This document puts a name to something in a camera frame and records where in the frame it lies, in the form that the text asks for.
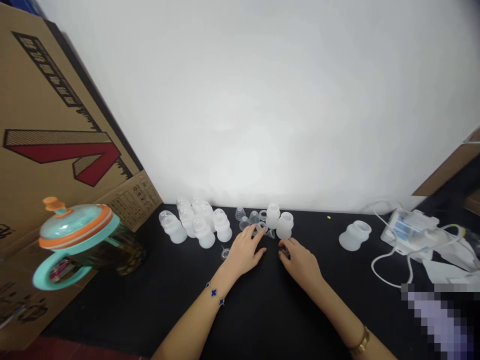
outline cardboard box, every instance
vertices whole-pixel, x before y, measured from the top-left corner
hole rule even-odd
[[[0,46],[0,350],[19,350],[97,273],[32,285],[51,254],[37,244],[42,199],[107,204],[133,231],[162,199],[55,24],[0,4]]]
[[[0,45],[5,258],[50,216],[43,198],[95,200],[142,166],[55,24],[0,4]]]
[[[162,203],[162,199],[142,170],[106,195],[88,203],[109,205],[130,229],[136,231]],[[0,265],[0,325],[14,315],[0,329],[0,351],[26,348],[97,274],[96,270],[92,270],[75,285],[62,290],[36,289],[32,285],[33,274],[52,254],[38,245],[39,230],[32,231],[33,243]]]
[[[81,291],[73,285],[58,291],[39,291],[32,274],[0,266],[0,350],[25,349]]]
[[[480,216],[480,190],[475,191],[465,200],[465,209]]]

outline black tabletop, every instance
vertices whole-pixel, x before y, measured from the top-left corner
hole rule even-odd
[[[222,245],[230,247],[240,232],[235,209],[223,209],[232,240],[217,240],[203,249],[196,239],[170,241],[158,214],[178,212],[173,205],[162,205],[137,232],[147,251],[145,263],[127,276],[99,272],[44,334],[151,357],[222,264]],[[399,289],[383,283],[370,268],[375,257],[391,250],[380,240],[383,223],[374,215],[291,213],[292,236],[316,256],[323,277],[360,320],[398,359],[426,359],[431,348],[413,310]],[[350,252],[338,238],[355,220],[368,223],[372,232],[358,251]],[[260,241],[259,248],[267,251],[225,298],[202,359],[351,359],[328,319],[284,269],[278,241],[267,236]],[[414,283],[428,282],[424,267],[415,261],[412,265]],[[399,254],[380,260],[375,268],[395,284],[409,276]]]

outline white container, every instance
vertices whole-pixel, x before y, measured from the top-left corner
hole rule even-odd
[[[278,219],[276,235],[280,239],[290,239],[292,237],[292,229],[294,227],[294,216],[289,212],[282,212]]]
[[[276,229],[280,218],[280,206],[276,203],[271,203],[266,209],[265,224],[269,229]]]
[[[160,225],[174,244],[183,243],[187,238],[187,231],[175,215],[164,216],[160,219]]]
[[[190,200],[188,200],[185,196],[179,196],[176,199],[176,209],[180,210],[183,206],[191,206]]]
[[[211,248],[215,244],[215,235],[203,217],[195,216],[192,224],[193,231],[195,232],[195,236],[198,238],[200,246],[204,249]]]
[[[227,218],[227,215],[223,212],[220,212],[217,209],[215,210],[215,216],[213,217],[213,222],[215,224],[216,237],[222,243],[226,243],[232,238],[232,229],[230,228],[230,221]]]
[[[200,212],[200,206],[205,202],[201,197],[194,197],[193,201],[191,202],[191,207],[193,208],[193,211],[195,214],[198,214]]]
[[[342,248],[348,251],[357,251],[360,245],[367,241],[372,232],[372,228],[366,222],[357,220],[348,225],[345,232],[338,237]]]
[[[192,239],[196,238],[194,227],[192,225],[192,222],[195,218],[195,213],[192,207],[182,206],[178,211],[178,213],[180,214],[181,224],[185,228],[186,234],[188,235],[188,237]]]
[[[198,208],[198,215],[200,215],[205,222],[210,226],[211,232],[214,233],[217,230],[215,230],[215,224],[214,224],[214,209],[210,206],[210,204],[206,201],[204,201],[200,207]]]

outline teal lid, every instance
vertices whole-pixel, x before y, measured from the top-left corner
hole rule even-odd
[[[65,208],[65,203],[53,196],[45,198],[43,202],[46,210],[55,212],[40,228],[38,243],[44,249],[65,249],[97,237],[100,233],[105,236],[101,230],[114,217],[107,205],[85,204]]]
[[[40,228],[40,236],[45,240],[59,239],[83,229],[100,216],[102,208],[94,204],[75,205],[63,217],[52,216]]]

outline frosted plastic bottle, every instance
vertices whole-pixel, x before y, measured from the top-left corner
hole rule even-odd
[[[357,251],[367,241],[372,228],[366,222],[357,220],[347,226],[345,232],[338,237],[340,245],[348,251]]]
[[[170,216],[170,215],[175,216],[171,211],[168,211],[168,210],[163,210],[162,212],[160,212],[160,214],[158,215],[158,220],[160,220],[160,224],[167,216]]]
[[[160,221],[160,225],[163,230],[170,236],[170,240],[174,244],[183,243],[187,238],[187,231],[175,215],[165,216]]]
[[[188,235],[189,238],[196,238],[195,236],[195,231],[192,225],[192,222],[195,217],[194,210],[192,209],[191,206],[182,206],[180,210],[178,211],[180,214],[180,221],[183,227],[186,230],[186,234]]]
[[[215,230],[215,224],[214,224],[214,209],[210,206],[210,204],[206,201],[204,201],[200,207],[198,208],[198,215],[201,215],[204,219],[205,222],[210,226],[211,232],[214,233],[217,230]]]
[[[243,231],[247,226],[250,226],[252,225],[250,223],[250,220],[248,217],[246,216],[243,216],[241,219],[240,219],[240,231]]]
[[[195,232],[195,236],[198,238],[200,246],[204,249],[211,248],[215,244],[215,235],[203,217],[195,216],[192,224],[193,231]]]
[[[193,211],[195,214],[198,214],[200,212],[200,206],[204,203],[205,201],[201,197],[194,197],[193,201],[191,202],[191,207],[193,208]]]
[[[294,216],[289,212],[282,212],[282,214],[280,215],[280,218],[278,219],[276,235],[280,239],[290,239],[292,237],[293,227],[294,227]]]
[[[179,196],[176,199],[177,210],[180,210],[180,208],[185,205],[191,206],[192,204],[190,203],[190,200],[188,200],[185,196]]]
[[[260,222],[260,217],[259,217],[259,212],[258,211],[255,211],[253,210],[251,213],[250,213],[250,223],[252,224],[258,224]]]
[[[273,230],[276,229],[277,223],[279,222],[279,217],[280,217],[280,206],[274,202],[269,204],[268,208],[266,209],[266,220],[265,220],[267,228],[273,229]]]
[[[243,207],[237,207],[236,210],[235,210],[235,219],[237,219],[238,221],[240,221],[241,218],[243,218],[244,216],[246,216],[247,213],[245,212],[244,208]]]
[[[215,223],[216,237],[222,243],[226,243],[232,238],[232,229],[230,228],[230,221],[224,212],[218,212],[215,210],[215,216],[213,222]]]

